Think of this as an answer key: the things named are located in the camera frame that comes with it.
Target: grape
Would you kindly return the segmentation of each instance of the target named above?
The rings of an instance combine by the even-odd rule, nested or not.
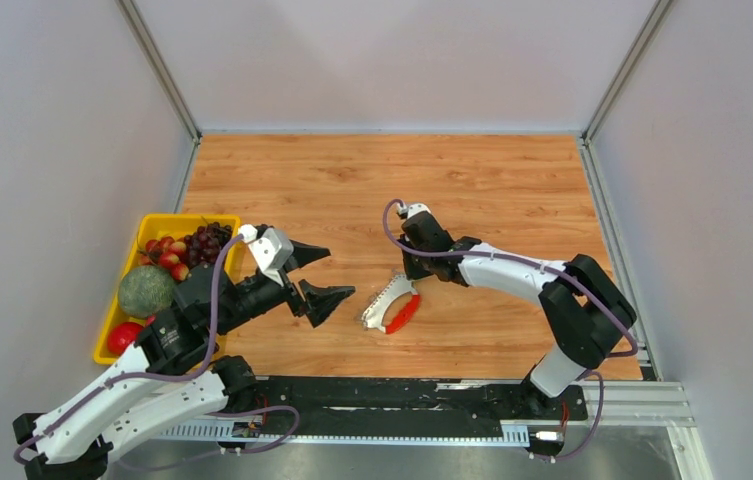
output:
[[[199,252],[197,250],[191,250],[188,253],[188,268],[193,268],[199,264]]]

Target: red scissor handle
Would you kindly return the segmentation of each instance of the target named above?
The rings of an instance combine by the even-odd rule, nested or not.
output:
[[[409,320],[411,320],[412,315],[414,315],[414,312],[417,311],[417,307],[419,306],[420,295],[412,295],[411,300],[405,304],[402,310],[400,310],[400,313],[391,320],[391,323],[385,326],[385,333],[390,335],[401,329]]]

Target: cable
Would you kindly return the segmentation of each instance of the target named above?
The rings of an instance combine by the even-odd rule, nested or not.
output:
[[[103,382],[103,385],[100,385],[94,388],[93,390],[91,390],[87,395],[82,397],[72,407],[68,408],[67,411],[64,412],[60,417],[58,417],[57,420],[55,420],[48,427],[44,428],[43,433],[41,435],[32,435],[32,438],[26,440],[19,447],[17,447],[17,449],[14,450],[14,461],[19,463],[20,465],[25,465],[27,461],[22,456],[24,451],[26,451],[29,447],[39,442],[40,440],[43,440],[46,436],[52,434],[55,430],[60,428],[61,425],[64,424],[64,422],[66,422],[71,416],[73,416],[73,414],[75,414],[80,408],[82,408],[88,402],[96,398],[96,396],[102,393],[103,391],[105,391],[106,388],[110,389],[111,387],[113,387],[114,384],[116,384],[117,382],[121,382],[123,380],[130,380],[133,378],[158,380],[158,381],[169,382],[169,383],[189,382],[199,377],[203,373],[205,373],[205,370],[207,370],[208,366],[211,364],[211,357],[214,356],[214,341],[212,339],[214,335],[217,333],[217,314],[219,311],[219,302],[220,302],[220,289],[218,288],[218,285],[220,285],[220,272],[222,272],[223,270],[223,263],[225,263],[226,261],[226,256],[228,255],[229,250],[231,250],[233,246],[235,246],[238,242],[241,242],[241,241],[243,241],[243,235],[241,234],[237,234],[234,237],[232,237],[231,240],[229,240],[226,243],[226,245],[224,245],[223,248],[220,249],[220,253],[217,256],[217,260],[214,262],[214,272],[211,275],[211,318],[210,318],[210,322],[208,326],[209,341],[208,341],[208,348],[205,351],[205,357],[203,357],[202,363],[200,363],[199,368],[185,375],[161,375],[157,373],[132,372],[132,373],[120,374],[120,375],[117,375],[115,377],[111,377],[105,380]]]
[[[267,407],[267,408],[259,408],[257,410],[250,410],[248,412],[240,412],[240,413],[211,413],[209,414],[212,417],[223,417],[223,418],[233,418],[233,417],[248,417],[251,415],[258,415],[260,413],[264,413],[265,415],[270,412],[290,412],[294,414],[294,424],[291,425],[291,428],[288,429],[287,432],[285,432],[284,435],[277,438],[276,440],[273,440],[272,442],[268,443],[267,445],[262,445],[257,448],[251,448],[251,449],[222,449],[222,448],[216,448],[214,450],[209,450],[207,452],[198,453],[192,457],[183,458],[179,460],[178,462],[170,463],[167,465],[161,465],[158,467],[138,467],[135,465],[131,465],[129,463],[126,463],[123,460],[118,460],[117,464],[121,467],[125,468],[126,470],[132,471],[132,472],[139,472],[139,473],[152,473],[152,472],[160,472],[162,470],[169,470],[171,468],[180,467],[182,465],[185,465],[187,463],[195,462],[197,460],[204,460],[206,458],[210,458],[216,455],[221,455],[223,453],[235,453],[235,454],[248,454],[248,453],[262,453],[266,452],[268,450],[273,450],[274,448],[280,446],[282,443],[285,442],[285,440],[288,439],[293,433],[296,431],[296,429],[299,427],[299,411],[294,408],[290,407],[288,405],[277,405],[273,407]]]
[[[388,202],[387,205],[385,205],[385,210],[382,212],[382,228],[385,231],[385,235],[388,237],[388,239],[402,249],[405,252],[408,252],[412,255],[416,255],[418,257],[430,257],[430,258],[439,258],[439,257],[464,257],[464,256],[475,256],[475,257],[488,257],[488,258],[499,258],[503,260],[510,260],[513,262],[521,263],[523,265],[528,265],[532,268],[537,269],[544,269],[554,275],[558,275],[559,277],[565,279],[568,283],[573,285],[577,290],[579,290],[582,294],[584,294],[588,300],[593,303],[598,309],[600,309],[603,314],[608,317],[608,319],[614,324],[615,327],[617,327],[618,330],[620,330],[621,335],[623,335],[626,340],[629,342],[630,350],[626,352],[615,352],[609,354],[609,357],[631,357],[638,353],[638,344],[635,341],[635,338],[632,336],[631,333],[627,330],[627,328],[623,325],[623,323],[615,316],[615,314],[609,310],[607,306],[605,306],[599,298],[597,298],[596,295],[594,295],[588,288],[586,288],[582,283],[579,282],[576,278],[574,278],[572,275],[569,275],[557,268],[553,268],[550,266],[542,265],[539,262],[536,262],[535,260],[532,260],[530,258],[522,257],[520,255],[514,255],[510,253],[499,253],[499,252],[471,252],[467,250],[463,251],[454,251],[454,252],[424,252],[422,250],[415,250],[413,248],[407,247],[403,245],[402,243],[397,240],[396,237],[394,237],[394,234],[391,233],[391,228],[388,226],[388,215],[391,211],[391,207],[394,205],[401,205],[405,206],[405,203],[395,198]],[[582,450],[585,449],[585,447],[588,445],[588,442],[591,441],[591,439],[594,437],[594,434],[597,431],[597,427],[600,424],[600,417],[603,413],[603,401],[604,401],[604,394],[603,391],[605,389],[605,385],[603,383],[603,376],[600,374],[600,372],[595,370],[585,370],[585,372],[582,373],[582,375],[579,376],[577,380],[581,380],[584,378],[587,378],[589,376],[595,376],[600,382],[600,396],[597,399],[597,414],[594,416],[594,423],[591,425],[591,430],[588,432],[588,436],[585,437],[585,440],[582,441],[581,444],[579,444],[578,447],[576,447],[572,452],[567,453],[565,455],[560,455],[557,457],[548,457],[545,455],[535,455],[542,460],[548,460],[550,462],[555,462],[556,460],[567,460],[569,458],[573,458],[577,454],[579,454]]]
[[[454,252],[424,252],[423,250],[415,250],[413,248],[407,247],[403,245],[402,243],[397,240],[396,237],[394,237],[394,234],[391,233],[391,228],[388,226],[388,214],[391,211],[391,207],[395,204],[399,205],[405,205],[405,203],[400,200],[399,198],[395,198],[388,202],[388,204],[385,206],[385,211],[382,213],[382,228],[385,230],[385,235],[388,236],[388,239],[396,245],[397,247],[401,248],[403,251],[406,251],[412,255],[416,255],[418,257],[430,257],[430,258],[440,258],[440,257],[486,257],[486,258],[499,258],[502,260],[511,260],[513,262],[522,263],[524,265],[528,265],[532,268],[537,269],[544,269],[554,275],[558,275],[559,277],[565,279],[568,283],[573,285],[577,290],[579,290],[583,295],[588,297],[588,300],[591,301],[598,309],[600,309],[601,312],[603,312],[603,315],[608,317],[608,319],[614,324],[615,327],[617,327],[618,330],[620,330],[620,333],[626,338],[626,340],[629,342],[630,350],[627,352],[613,352],[609,354],[609,358],[612,357],[630,357],[632,355],[635,355],[638,353],[638,343],[635,341],[635,337],[632,336],[631,333],[627,330],[627,328],[623,325],[623,322],[621,322],[617,316],[615,316],[614,313],[612,313],[611,310],[607,306],[603,304],[603,302],[600,301],[599,298],[597,298],[596,295],[594,295],[588,288],[586,288],[582,283],[579,282],[576,278],[574,278],[572,275],[569,275],[557,268],[553,268],[550,266],[542,265],[539,262],[536,262],[535,260],[532,260],[530,258],[522,257],[520,255],[515,255],[512,253],[499,253],[499,252],[472,252],[468,250],[461,250],[461,251],[454,251]]]
[[[557,455],[554,457],[548,456],[548,455],[538,455],[538,454],[532,454],[534,457],[538,457],[541,460],[547,461],[547,462],[558,462],[562,460],[569,460],[577,455],[579,455],[582,450],[585,449],[585,447],[588,446],[588,443],[591,441],[591,439],[594,438],[594,434],[597,433],[597,427],[600,426],[600,417],[603,416],[603,391],[605,390],[605,385],[603,383],[603,375],[600,374],[600,372],[596,370],[585,370],[585,373],[583,373],[579,379],[587,378],[590,376],[597,377],[597,381],[600,382],[600,397],[597,399],[597,413],[594,415],[594,423],[591,424],[591,430],[588,430],[588,435],[585,437],[584,440],[582,440],[582,443],[579,444],[578,447],[574,448],[572,451],[565,453],[564,455]]]

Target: wooden table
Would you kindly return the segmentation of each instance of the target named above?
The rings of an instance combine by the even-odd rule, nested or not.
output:
[[[524,377],[553,338],[541,310],[518,298],[430,277],[418,283],[421,307],[398,333],[365,331],[354,319],[402,269],[381,228],[393,198],[427,204],[454,238],[545,259],[584,253],[610,271],[572,137],[209,135],[184,211],[234,213],[329,247],[331,257],[292,279],[357,289],[317,329],[276,308],[231,332],[227,353],[243,355],[259,375]],[[395,216],[392,225],[398,233]],[[242,273],[251,274],[246,257]],[[641,379],[632,357],[601,371]]]

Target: bunch of grapes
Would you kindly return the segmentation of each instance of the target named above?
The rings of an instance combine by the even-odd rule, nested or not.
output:
[[[193,235],[185,235],[185,244],[188,247],[186,259],[188,268],[216,262],[220,249],[231,239],[232,226],[221,226],[220,222],[200,226]]]

